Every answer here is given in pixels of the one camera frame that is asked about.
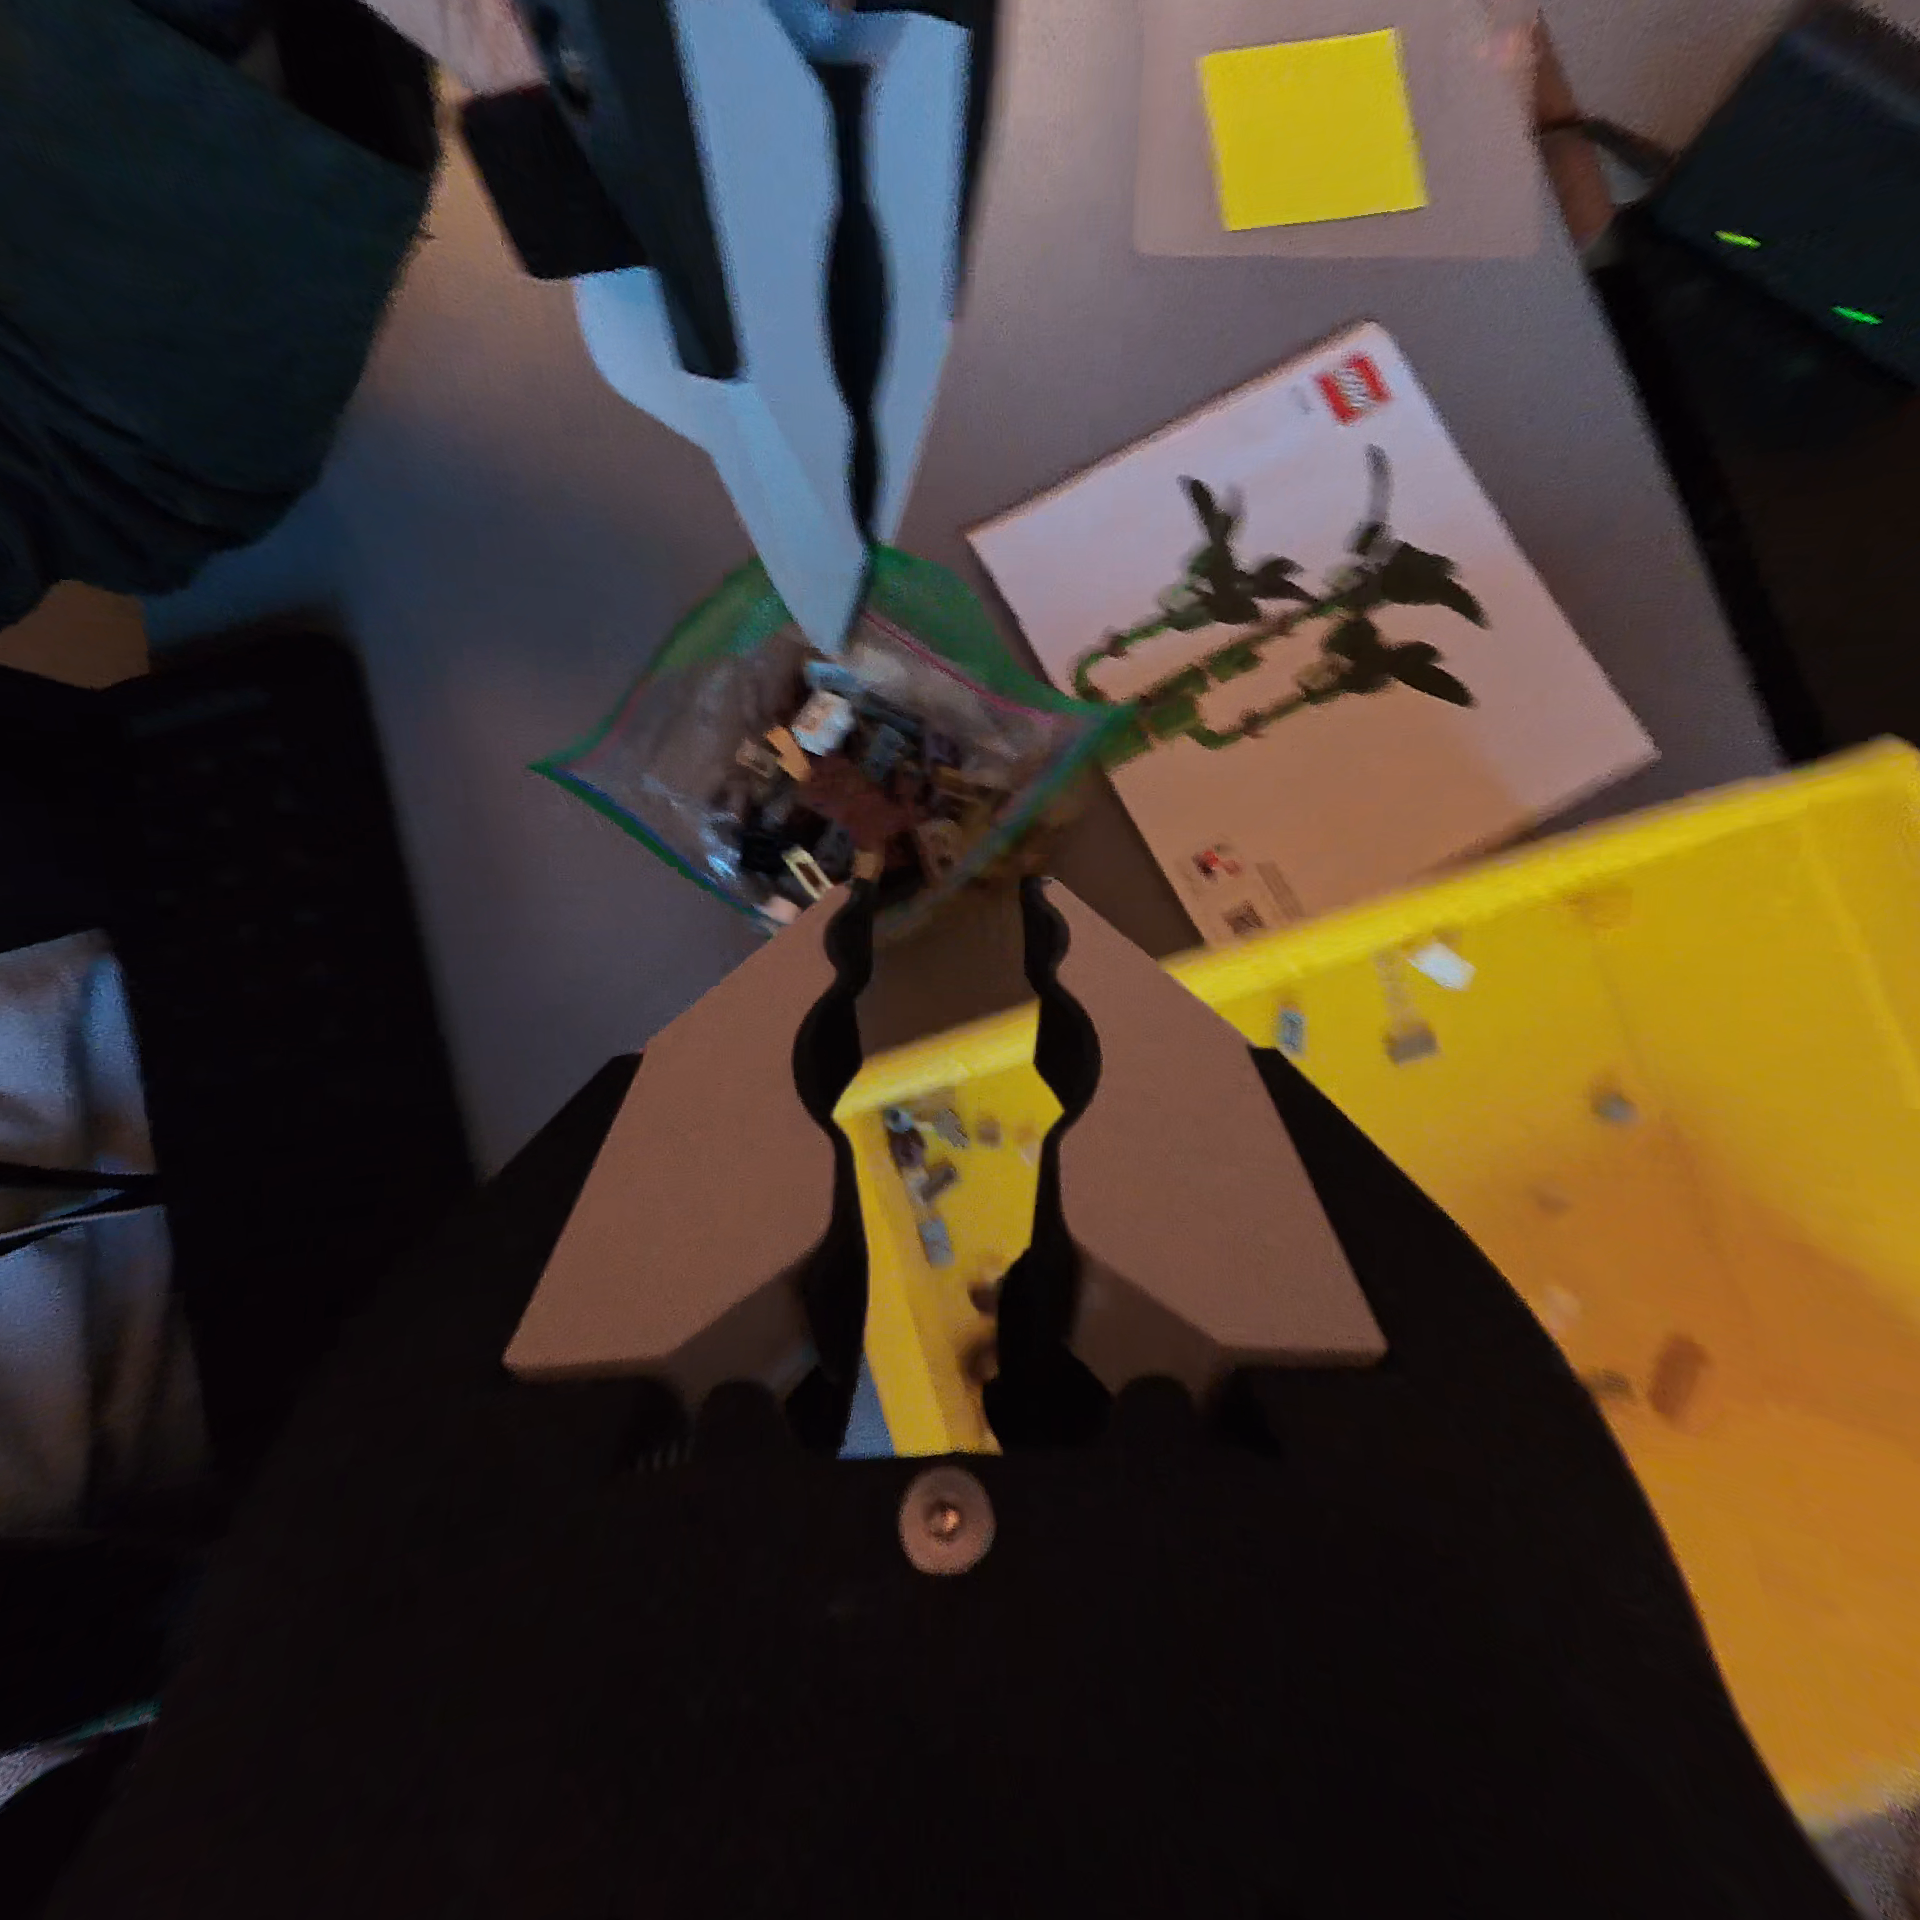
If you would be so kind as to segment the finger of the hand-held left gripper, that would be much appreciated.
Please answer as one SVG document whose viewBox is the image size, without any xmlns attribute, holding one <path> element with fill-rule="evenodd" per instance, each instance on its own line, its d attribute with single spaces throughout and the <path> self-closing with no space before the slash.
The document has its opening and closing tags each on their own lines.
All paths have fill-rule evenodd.
<svg viewBox="0 0 1920 1920">
<path fill-rule="evenodd" d="M 705 202 L 735 373 L 694 373 L 656 255 L 576 275 L 576 324 L 612 399 L 720 466 L 756 559 L 816 654 L 841 654 L 863 595 L 855 523 L 855 414 L 825 349 L 837 131 L 825 86 L 774 6 L 661 6 Z"/>
<path fill-rule="evenodd" d="M 971 34 L 931 13 L 855 13 L 860 183 L 882 249 L 876 542 L 896 542 L 940 399 L 963 282 Z"/>
</svg>

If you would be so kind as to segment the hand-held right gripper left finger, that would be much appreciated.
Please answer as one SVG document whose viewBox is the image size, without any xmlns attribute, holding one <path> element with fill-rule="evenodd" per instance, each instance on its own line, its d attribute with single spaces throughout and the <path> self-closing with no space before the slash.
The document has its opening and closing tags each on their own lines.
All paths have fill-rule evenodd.
<svg viewBox="0 0 1920 1920">
<path fill-rule="evenodd" d="M 841 1450 L 868 1245 L 837 1100 L 860 1069 L 876 886 L 810 902 L 656 1029 L 504 1338 L 514 1384 L 762 1385 Z"/>
</svg>

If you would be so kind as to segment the toy instruction booklet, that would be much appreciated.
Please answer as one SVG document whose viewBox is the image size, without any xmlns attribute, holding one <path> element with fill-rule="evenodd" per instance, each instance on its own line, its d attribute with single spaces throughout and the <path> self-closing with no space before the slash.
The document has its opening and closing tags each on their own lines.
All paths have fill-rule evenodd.
<svg viewBox="0 0 1920 1920">
<path fill-rule="evenodd" d="M 1380 319 L 966 530 L 1206 944 L 1478 861 L 1659 745 Z"/>
</svg>

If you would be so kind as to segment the black device with green lights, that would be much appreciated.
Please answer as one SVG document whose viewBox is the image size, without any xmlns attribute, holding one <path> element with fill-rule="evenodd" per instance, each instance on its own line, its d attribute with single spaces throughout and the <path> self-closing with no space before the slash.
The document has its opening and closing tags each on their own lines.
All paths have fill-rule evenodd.
<svg viewBox="0 0 1920 1920">
<path fill-rule="evenodd" d="M 1654 178 L 1640 217 L 1920 379 L 1920 47 L 1866 6 L 1807 6 Z"/>
</svg>

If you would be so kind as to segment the small toy bricks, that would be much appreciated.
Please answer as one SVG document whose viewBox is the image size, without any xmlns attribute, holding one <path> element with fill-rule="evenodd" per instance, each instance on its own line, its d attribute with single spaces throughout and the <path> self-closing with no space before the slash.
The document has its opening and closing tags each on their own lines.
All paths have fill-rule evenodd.
<svg viewBox="0 0 1920 1920">
<path fill-rule="evenodd" d="M 1433 1199 L 1561 1342 L 1614 1430 L 1701 1438 L 1729 1410 L 1738 1329 L 1718 1270 L 1708 1193 L 1678 1129 L 1631 1091 L 1635 1128 L 1600 1128 L 1591 1083 L 1543 1090 L 1518 1114 L 1414 1069 L 1411 1090 L 1333 1091 Z M 1032 1234 L 1040 1135 L 1055 1100 L 1032 1069 L 940 1091 L 966 1149 L 925 1129 L 904 1177 L 876 1149 L 876 1377 L 896 1442 L 986 1442 L 992 1304 Z"/>
</svg>

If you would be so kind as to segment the pile of mixed toy bricks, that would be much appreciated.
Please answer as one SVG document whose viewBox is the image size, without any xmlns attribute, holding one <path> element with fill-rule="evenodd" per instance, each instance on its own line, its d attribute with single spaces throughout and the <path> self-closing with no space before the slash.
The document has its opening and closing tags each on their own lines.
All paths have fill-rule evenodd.
<svg viewBox="0 0 1920 1920">
<path fill-rule="evenodd" d="M 801 654 L 705 785 L 700 854 L 762 917 L 841 881 L 876 907 L 931 907 L 1016 845 L 1062 750 L 1062 713 L 896 629 Z"/>
</svg>

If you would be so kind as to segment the grey desk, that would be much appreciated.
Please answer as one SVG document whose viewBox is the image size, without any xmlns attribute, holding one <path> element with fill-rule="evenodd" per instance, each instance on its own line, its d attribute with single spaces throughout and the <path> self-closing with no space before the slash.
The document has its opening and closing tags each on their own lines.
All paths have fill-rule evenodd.
<svg viewBox="0 0 1920 1920">
<path fill-rule="evenodd" d="M 1659 763 L 1574 819 L 1775 774 L 1708 564 L 1536 164 L 1518 263 L 1153 263 L 1132 246 L 1134 6 L 1008 6 L 966 302 L 907 548 L 963 535 L 1344 319 L 1396 329 L 1452 438 Z M 705 459 L 589 366 L 464 147 L 323 483 L 148 605 L 152 642 L 285 622 L 359 649 L 476 1168 L 705 994 L 751 926 L 529 774 L 746 535 Z"/>
</svg>

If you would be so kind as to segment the person's left forearm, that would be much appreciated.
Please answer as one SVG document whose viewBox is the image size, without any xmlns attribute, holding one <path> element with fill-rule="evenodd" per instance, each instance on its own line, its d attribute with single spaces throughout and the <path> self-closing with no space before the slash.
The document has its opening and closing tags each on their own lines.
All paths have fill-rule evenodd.
<svg viewBox="0 0 1920 1920">
<path fill-rule="evenodd" d="M 0 612 L 155 597 L 317 487 L 442 167 L 368 6 L 0 6 Z"/>
</svg>

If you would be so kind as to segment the person's pale garment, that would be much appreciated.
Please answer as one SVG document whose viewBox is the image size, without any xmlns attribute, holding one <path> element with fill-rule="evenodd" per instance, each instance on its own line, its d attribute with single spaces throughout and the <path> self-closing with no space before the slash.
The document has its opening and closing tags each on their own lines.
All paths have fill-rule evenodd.
<svg viewBox="0 0 1920 1920">
<path fill-rule="evenodd" d="M 205 1480 L 205 1410 L 104 930 L 7 949 L 0 1159 L 0 1534 L 164 1513 Z"/>
</svg>

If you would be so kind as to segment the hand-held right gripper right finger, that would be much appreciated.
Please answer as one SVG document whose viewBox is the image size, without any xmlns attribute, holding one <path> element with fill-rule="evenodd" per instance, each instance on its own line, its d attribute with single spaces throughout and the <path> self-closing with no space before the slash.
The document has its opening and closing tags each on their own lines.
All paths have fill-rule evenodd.
<svg viewBox="0 0 1920 1920">
<path fill-rule="evenodd" d="M 1044 877 L 1020 881 L 1020 971 L 1062 1114 L 993 1295 L 993 1448 L 1093 1442 L 1134 1384 L 1206 1410 L 1245 1372 L 1389 1361 L 1240 1029 Z"/>
</svg>

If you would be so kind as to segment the clear plastic sheet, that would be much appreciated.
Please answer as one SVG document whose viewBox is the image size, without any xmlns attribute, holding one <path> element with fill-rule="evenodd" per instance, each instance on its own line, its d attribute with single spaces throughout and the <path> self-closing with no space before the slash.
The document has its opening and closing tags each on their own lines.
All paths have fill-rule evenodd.
<svg viewBox="0 0 1920 1920">
<path fill-rule="evenodd" d="M 1543 175 L 1536 159 L 1537 6 L 1143 6 L 1134 249 L 1143 255 L 1302 255 L 1302 263 L 1506 263 L 1537 246 Z M 1226 235 L 1198 91 L 1198 61 L 1232 42 L 1327 34 L 1405 34 L 1411 105 L 1425 154 L 1425 211 Z"/>
</svg>

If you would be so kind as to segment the yellow plastic bin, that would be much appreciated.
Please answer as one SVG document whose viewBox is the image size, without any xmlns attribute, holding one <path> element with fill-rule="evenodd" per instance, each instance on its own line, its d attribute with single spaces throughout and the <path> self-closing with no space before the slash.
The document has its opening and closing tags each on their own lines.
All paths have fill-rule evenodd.
<svg viewBox="0 0 1920 1920">
<path fill-rule="evenodd" d="M 1016 1872 L 1288 1917 L 1842 1917 L 1914 1793 L 1914 750 L 855 1079 L 882 1505 Z"/>
</svg>

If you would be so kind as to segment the yellow sticky note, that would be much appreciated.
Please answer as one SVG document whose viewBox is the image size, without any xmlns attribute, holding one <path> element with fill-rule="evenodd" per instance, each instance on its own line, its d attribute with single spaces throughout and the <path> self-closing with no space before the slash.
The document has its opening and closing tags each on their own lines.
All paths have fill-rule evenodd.
<svg viewBox="0 0 1920 1920">
<path fill-rule="evenodd" d="M 1210 47 L 1198 91 L 1226 235 L 1430 207 L 1396 28 Z"/>
</svg>

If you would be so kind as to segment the clear zip bag green seal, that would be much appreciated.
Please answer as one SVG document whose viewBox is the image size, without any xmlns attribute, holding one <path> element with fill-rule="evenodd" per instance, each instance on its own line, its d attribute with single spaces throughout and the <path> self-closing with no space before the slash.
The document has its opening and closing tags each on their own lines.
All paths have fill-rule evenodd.
<svg viewBox="0 0 1920 1920">
<path fill-rule="evenodd" d="M 931 564 L 917 555 L 868 548 L 868 587 L 850 624 L 850 642 L 876 629 L 896 629 L 953 658 L 992 689 L 1062 713 L 1062 723 L 1071 729 L 1071 750 L 1062 750 L 1062 769 L 1048 774 L 1032 819 L 986 877 L 1011 862 L 1020 835 L 1040 834 L 1044 814 L 1055 814 L 1055 805 L 1121 750 L 1134 716 L 1132 701 L 1109 701 L 1109 698 L 1082 701 L 1032 681 L 1008 649 L 1008 636 L 993 629 L 977 595 L 948 564 Z M 666 870 L 690 877 L 705 896 L 779 930 L 791 917 L 762 917 L 735 890 L 735 881 L 720 881 L 720 870 L 705 862 L 700 805 L 705 805 L 705 785 L 723 774 L 735 750 L 740 716 L 751 716 L 751 708 L 774 698 L 774 681 L 791 661 L 801 661 L 801 654 L 816 654 L 816 649 L 783 607 L 765 564 L 740 564 L 661 636 L 656 658 L 635 676 L 619 708 L 610 708 L 610 716 L 589 741 L 531 763 L 531 774 L 563 787 L 571 799 L 583 799 L 589 810 L 598 810 L 626 835 L 635 835 Z M 953 886 L 931 907 L 876 907 L 876 930 L 882 935 L 917 930 L 971 881 Z"/>
</svg>

